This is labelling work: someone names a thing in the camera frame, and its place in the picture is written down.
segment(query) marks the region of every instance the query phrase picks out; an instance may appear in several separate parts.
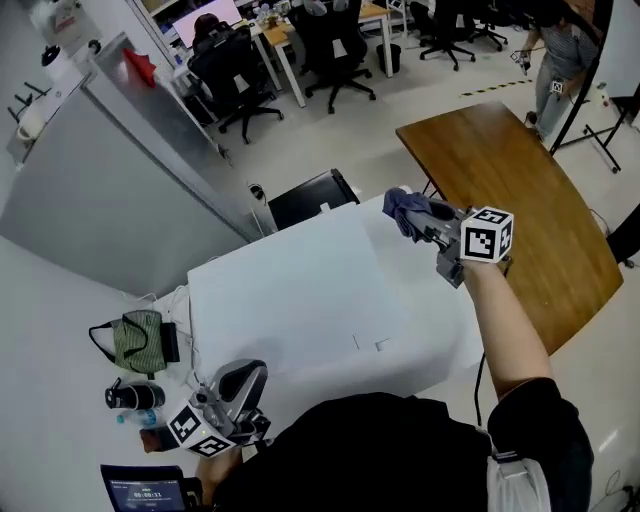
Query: black stand pole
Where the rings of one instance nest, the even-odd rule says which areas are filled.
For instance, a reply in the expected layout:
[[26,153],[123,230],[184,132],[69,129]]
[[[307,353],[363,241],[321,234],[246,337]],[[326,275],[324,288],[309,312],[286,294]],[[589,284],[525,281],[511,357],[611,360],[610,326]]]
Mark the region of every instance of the black stand pole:
[[567,135],[567,132],[569,131],[569,128],[571,127],[571,124],[573,123],[574,119],[578,115],[578,111],[580,110],[580,107],[582,107],[582,102],[587,97],[587,93],[589,92],[589,88],[591,87],[591,84],[593,82],[593,78],[596,76],[596,71],[598,70],[598,66],[600,65],[600,56],[602,55],[602,50],[604,49],[604,43],[607,40],[607,32],[609,32],[609,26],[611,25],[611,13],[613,12],[613,2],[610,2],[607,5],[607,10],[609,11],[607,13],[608,16],[606,16],[607,27],[603,31],[602,40],[600,41],[600,47],[598,48],[598,54],[596,55],[595,59],[593,59],[593,62],[591,63],[591,66],[587,71],[587,76],[584,79],[584,83],[580,88],[580,92],[578,93],[578,98],[576,99],[576,102],[573,105],[571,112],[569,112],[569,117],[566,123],[564,123],[564,126],[560,130],[558,137],[556,138],[555,142],[553,143],[553,146],[551,146],[551,149],[549,150],[549,153],[551,153],[551,155],[553,155],[560,148],[562,141],[564,140],[565,136]]
[[[582,131],[582,133],[584,133],[584,137],[578,137],[577,139],[570,140],[570,141],[567,141],[567,142],[565,142],[563,144],[560,144],[558,149],[565,148],[567,146],[571,146],[572,144],[575,144],[576,142],[582,142],[583,140],[595,139],[596,142],[598,143],[598,145],[602,148],[602,150],[606,153],[606,155],[609,157],[609,159],[613,162],[613,167],[611,168],[611,172],[613,174],[617,174],[618,172],[620,172],[622,170],[622,168],[620,167],[620,164],[618,164],[618,162],[616,161],[614,156],[611,154],[611,152],[609,151],[609,148],[607,148],[607,146],[609,145],[609,142],[611,142],[611,139],[613,139],[613,136],[618,131],[618,128],[620,128],[620,126],[622,125],[622,122],[627,117],[627,114],[629,114],[629,111],[631,110],[631,103],[632,102],[630,102],[630,104],[627,105],[624,108],[624,110],[620,114],[620,117],[618,118],[618,121],[611,128],[606,128],[604,130],[600,130],[600,131],[594,132],[593,129],[587,124],[587,125],[585,125],[584,130]],[[600,140],[599,135],[602,135],[603,133],[607,133],[607,132],[611,132],[611,133],[609,133],[609,136],[607,137],[607,140],[602,142],[602,140]]]

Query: green face mask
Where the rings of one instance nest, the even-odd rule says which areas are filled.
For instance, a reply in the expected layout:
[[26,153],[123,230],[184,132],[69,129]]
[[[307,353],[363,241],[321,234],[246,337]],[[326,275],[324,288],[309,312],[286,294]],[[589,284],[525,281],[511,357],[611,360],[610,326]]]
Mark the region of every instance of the green face mask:
[[[119,320],[92,327],[89,337],[113,364],[132,372],[153,375],[167,367],[162,352],[161,325],[162,315],[157,311],[131,311]],[[96,342],[93,332],[99,329],[113,329],[115,354]]]

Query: computer monitor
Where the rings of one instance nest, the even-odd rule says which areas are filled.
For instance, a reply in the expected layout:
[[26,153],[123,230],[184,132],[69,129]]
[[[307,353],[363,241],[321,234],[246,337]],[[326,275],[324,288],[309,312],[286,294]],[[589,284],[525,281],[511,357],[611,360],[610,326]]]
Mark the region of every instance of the computer monitor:
[[229,25],[234,25],[242,20],[233,0],[213,0],[213,2],[203,5],[173,24],[173,28],[176,29],[187,48],[193,46],[193,39],[196,36],[194,24],[203,14],[215,14],[220,21],[226,21]]

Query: white desk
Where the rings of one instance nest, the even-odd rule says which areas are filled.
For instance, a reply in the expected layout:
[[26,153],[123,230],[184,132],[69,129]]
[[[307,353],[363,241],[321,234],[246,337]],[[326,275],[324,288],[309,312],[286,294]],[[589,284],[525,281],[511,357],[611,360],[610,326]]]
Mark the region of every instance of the white desk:
[[[237,28],[244,24],[246,24],[246,22],[240,22],[237,25],[234,25],[234,28]],[[269,59],[269,56],[267,55],[267,51],[265,50],[264,45],[262,44],[262,40],[260,39],[260,34],[262,34],[262,28],[260,28],[260,25],[258,25],[257,23],[255,23],[250,28],[251,28],[251,40],[256,45],[256,48],[258,49],[258,53],[260,53],[260,57],[264,61],[264,65],[267,67],[267,71],[269,72],[269,76],[273,81],[273,85],[275,85],[276,90],[280,91],[282,90],[282,85],[280,85],[280,80],[278,80],[278,75],[276,74],[276,70],[273,69],[271,60]],[[173,71],[174,82],[186,76],[188,73],[190,73],[188,62],[191,57],[193,57],[193,48],[189,50],[189,56],[187,57],[185,62],[183,62],[176,69],[174,69]]]
[[[436,273],[436,247],[404,238],[382,213],[382,202],[379,196],[358,210],[379,266],[410,314],[409,325],[382,352],[269,377],[260,402],[272,421],[269,436],[279,434],[324,400],[374,391],[408,396],[480,360],[480,332],[466,288],[454,290]],[[184,290],[178,293],[173,317],[180,322],[180,330],[187,330],[188,296]],[[159,303],[171,300],[167,297]],[[195,340],[196,346],[211,342],[205,336]]]

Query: tiled floor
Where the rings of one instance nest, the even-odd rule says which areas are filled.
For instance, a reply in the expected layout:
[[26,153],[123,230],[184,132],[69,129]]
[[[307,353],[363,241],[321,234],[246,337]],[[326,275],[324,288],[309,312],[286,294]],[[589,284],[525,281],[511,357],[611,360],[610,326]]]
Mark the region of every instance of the tiled floor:
[[[251,183],[263,185],[268,198],[302,183],[331,168],[339,169],[362,200],[384,193],[389,187],[408,185],[422,190],[425,178],[413,158],[395,136],[395,129],[407,123],[431,117],[478,102],[499,100],[518,117],[524,118],[533,107],[533,84],[501,88],[470,97],[461,94],[506,82],[522,80],[519,66],[509,58],[519,49],[525,34],[511,29],[509,47],[496,52],[488,43],[461,43],[476,52],[477,62],[460,58],[460,71],[443,54],[420,61],[417,41],[397,36],[403,47],[400,72],[387,79],[379,70],[375,52],[367,57],[374,76],[363,79],[378,97],[370,102],[366,94],[343,90],[336,101],[335,115],[327,114],[328,92],[320,91],[298,107],[293,94],[285,90],[272,103],[282,109],[282,122],[271,116],[254,118],[249,136],[254,141],[244,146],[238,125],[215,137],[231,150],[234,167]],[[379,38],[368,40],[371,49]],[[534,52],[533,72],[542,58]],[[300,79],[301,85],[313,80]],[[588,121],[595,129],[615,121],[611,108],[585,105],[567,140],[580,135]],[[608,164],[590,142],[562,149],[556,159],[569,175],[591,208],[617,226],[638,202],[640,190],[640,133],[623,127],[611,149],[619,159],[622,173],[613,175]],[[571,342],[553,357],[556,378],[564,395],[581,411],[596,455],[593,503],[605,493],[607,479],[620,470],[623,484],[640,484],[640,270],[623,269],[625,283],[609,304]],[[446,400],[454,418],[473,422],[473,386],[477,367],[424,392],[425,396]],[[481,404],[485,417],[495,404],[490,381],[485,378]],[[618,510],[622,494],[598,506],[599,511]]]

